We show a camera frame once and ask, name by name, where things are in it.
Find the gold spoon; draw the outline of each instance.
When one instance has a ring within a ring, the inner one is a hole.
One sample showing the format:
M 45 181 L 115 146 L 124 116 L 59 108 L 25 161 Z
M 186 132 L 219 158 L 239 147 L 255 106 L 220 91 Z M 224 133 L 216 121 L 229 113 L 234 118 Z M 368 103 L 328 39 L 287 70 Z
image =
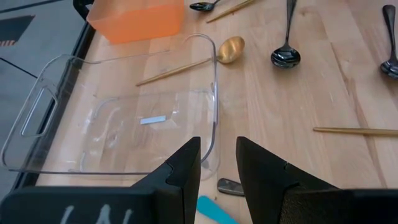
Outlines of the gold spoon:
M 224 41 L 224 43 L 220 46 L 218 49 L 218 55 L 217 55 L 217 61 L 222 64 L 229 64 L 234 62 L 236 59 L 239 58 L 239 56 L 242 55 L 244 49 L 244 40 L 242 37 L 231 37 Z M 144 81 L 141 81 L 136 84 L 136 86 L 141 86 L 146 83 L 154 82 L 156 80 L 160 80 L 163 78 L 170 77 L 172 75 L 175 75 L 179 72 L 183 72 L 185 70 L 188 70 L 189 68 L 195 67 L 197 65 L 201 65 L 203 63 L 211 61 L 211 58 L 204 59 L 199 62 L 192 63 L 190 65 L 182 66 L 180 68 L 173 69 L 171 71 L 162 73 L 160 75 L 154 76 L 152 78 L 148 78 Z

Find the metal utensil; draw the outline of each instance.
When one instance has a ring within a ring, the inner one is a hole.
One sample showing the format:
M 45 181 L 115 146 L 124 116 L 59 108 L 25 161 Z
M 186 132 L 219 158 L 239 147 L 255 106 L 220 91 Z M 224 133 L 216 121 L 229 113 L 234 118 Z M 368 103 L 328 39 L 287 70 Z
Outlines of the metal utensil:
M 238 59 L 242 55 L 244 45 L 245 45 L 245 43 L 244 43 L 244 40 L 242 37 L 237 36 L 237 37 L 231 37 L 231 38 L 227 39 L 226 41 L 224 41 L 224 43 L 218 49 L 217 61 L 219 61 L 222 64 L 229 64 L 229 63 L 234 62 L 236 59 Z M 209 61 L 211 61 L 211 58 L 204 59 L 199 62 L 192 63 L 190 65 L 182 66 L 180 68 L 173 69 L 171 71 L 168 71 L 168 72 L 162 73 L 160 75 L 154 76 L 152 78 L 148 78 L 144 81 L 141 81 L 141 82 L 137 83 L 136 86 L 141 86 L 143 84 L 147 84 L 150 82 L 154 82 L 156 80 L 170 77 L 177 73 L 188 70 L 189 68 L 195 67 L 197 65 L 201 65 L 201 64 L 209 62 Z
M 198 2 L 198 3 L 191 4 L 189 7 L 193 10 L 200 11 L 200 12 L 211 12 L 219 1 L 220 0 L 217 0 L 214 3 Z
M 382 11 L 383 11 L 384 20 L 387 25 L 388 33 L 390 36 L 391 56 L 388 61 L 380 65 L 380 69 L 391 78 L 398 79 L 397 48 L 396 48 L 396 37 L 394 33 L 396 7 L 393 5 L 386 5 L 383 6 Z
M 254 0 L 247 0 L 245 2 L 242 2 L 241 4 L 238 4 L 238 5 L 234 6 L 234 7 L 232 7 L 231 9 L 228 9 L 225 12 L 222 12 L 222 13 L 218 14 L 214 18 L 207 20 L 206 23 L 210 23 L 210 22 L 216 21 L 217 19 L 220 19 L 220 18 L 222 18 L 224 16 L 227 16 L 228 14 L 231 14 L 232 12 L 236 12 L 236 11 L 238 11 L 240 9 L 243 9 L 244 7 L 248 6 L 252 2 L 254 2 Z
M 244 197 L 242 185 L 233 180 L 221 178 L 217 182 L 217 189 L 224 194 Z
M 365 134 L 374 136 L 398 136 L 398 130 L 371 128 L 314 128 L 314 131 L 340 134 Z
M 289 45 L 290 24 L 297 0 L 287 0 L 287 30 L 285 44 L 276 49 L 271 55 L 271 62 L 279 68 L 293 68 L 301 61 L 298 51 Z

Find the black mat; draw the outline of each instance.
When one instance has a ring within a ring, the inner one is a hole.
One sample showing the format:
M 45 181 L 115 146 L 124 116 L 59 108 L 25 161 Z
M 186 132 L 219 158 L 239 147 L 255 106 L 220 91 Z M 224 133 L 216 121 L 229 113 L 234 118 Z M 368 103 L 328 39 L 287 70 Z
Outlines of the black mat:
M 16 44 L 35 16 L 0 20 L 0 47 Z

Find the dark floor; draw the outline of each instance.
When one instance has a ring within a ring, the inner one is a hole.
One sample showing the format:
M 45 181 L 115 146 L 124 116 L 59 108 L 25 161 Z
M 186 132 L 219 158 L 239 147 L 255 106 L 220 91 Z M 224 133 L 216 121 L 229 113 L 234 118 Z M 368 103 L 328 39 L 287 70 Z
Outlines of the dark floor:
M 1 0 L 0 11 L 41 1 L 43 0 Z M 60 54 L 72 52 L 84 20 L 74 10 L 72 0 L 5 12 L 0 14 L 0 19 L 26 15 L 35 15 L 35 18 L 16 45 L 0 47 L 0 57 L 34 75 L 39 75 L 41 69 L 49 60 Z M 54 72 L 55 80 L 61 73 L 62 70 Z M 0 61 L 0 85 L 2 85 L 0 87 L 1 147 L 34 82 L 35 78 Z M 46 107 L 43 106 L 37 108 L 37 111 L 44 113 L 44 109 Z M 38 122 L 40 122 L 39 118 L 33 120 L 32 124 Z M 24 151 L 23 147 L 27 147 L 26 144 L 13 147 L 12 150 L 18 151 L 20 149 Z M 0 200 L 10 191 L 16 175 L 15 172 L 0 168 Z

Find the black spoon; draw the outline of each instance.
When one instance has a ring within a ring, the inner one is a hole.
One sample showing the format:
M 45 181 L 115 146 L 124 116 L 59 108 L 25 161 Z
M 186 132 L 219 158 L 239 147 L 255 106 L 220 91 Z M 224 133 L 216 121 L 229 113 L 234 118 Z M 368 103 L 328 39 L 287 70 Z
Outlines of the black spoon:
M 388 33 L 390 35 L 391 56 L 388 61 L 380 65 L 380 69 L 391 78 L 398 79 L 397 48 L 396 48 L 396 37 L 394 34 L 396 7 L 392 5 L 383 6 L 383 16 L 387 24 Z
M 293 68 L 301 61 L 300 53 L 289 46 L 290 23 L 292 22 L 296 3 L 297 0 L 287 0 L 287 30 L 285 44 L 281 48 L 276 49 L 271 55 L 271 62 L 279 68 Z
M 210 2 L 198 2 L 198 3 L 193 3 L 191 4 L 189 7 L 193 10 L 196 11 L 201 11 L 201 12 L 210 12 L 214 9 L 214 7 L 216 6 L 216 4 L 219 2 L 220 0 L 216 0 L 214 3 L 210 3 Z

